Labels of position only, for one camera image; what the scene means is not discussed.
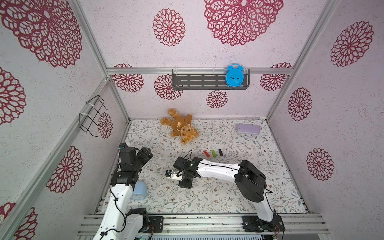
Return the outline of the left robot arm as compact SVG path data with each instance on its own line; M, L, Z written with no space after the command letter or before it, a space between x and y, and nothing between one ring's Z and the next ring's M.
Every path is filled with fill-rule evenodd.
M119 159L109 190L109 204L94 240L135 240L138 233L149 228L149 216L145 208L127 210L133 196L142 167L153 157L151 149L119 145Z

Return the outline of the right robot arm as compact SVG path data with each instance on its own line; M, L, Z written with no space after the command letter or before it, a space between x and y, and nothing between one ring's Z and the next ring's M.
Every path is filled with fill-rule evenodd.
M166 171L166 177L179 181L178 186L184 189L191 189L196 178L216 178L234 183L257 211L253 216L243 217L246 232L285 232L282 217L268 199L272 191L267 189L266 176L251 162L243 160L239 164L222 164L202 158L187 160L186 157L178 157L173 168Z

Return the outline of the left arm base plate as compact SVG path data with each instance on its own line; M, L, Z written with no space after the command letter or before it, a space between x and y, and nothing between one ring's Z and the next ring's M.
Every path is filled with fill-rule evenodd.
M122 236L127 238L140 233L162 233L163 225L164 217L146 217L139 214L130 215L127 217L126 226L122 232Z

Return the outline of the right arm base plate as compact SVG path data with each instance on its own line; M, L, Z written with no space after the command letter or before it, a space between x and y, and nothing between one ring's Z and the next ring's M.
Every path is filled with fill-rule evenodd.
M284 232L286 230L282 217L276 214L273 215L271 222L261 220L257 215L242 216L242 220L245 232Z

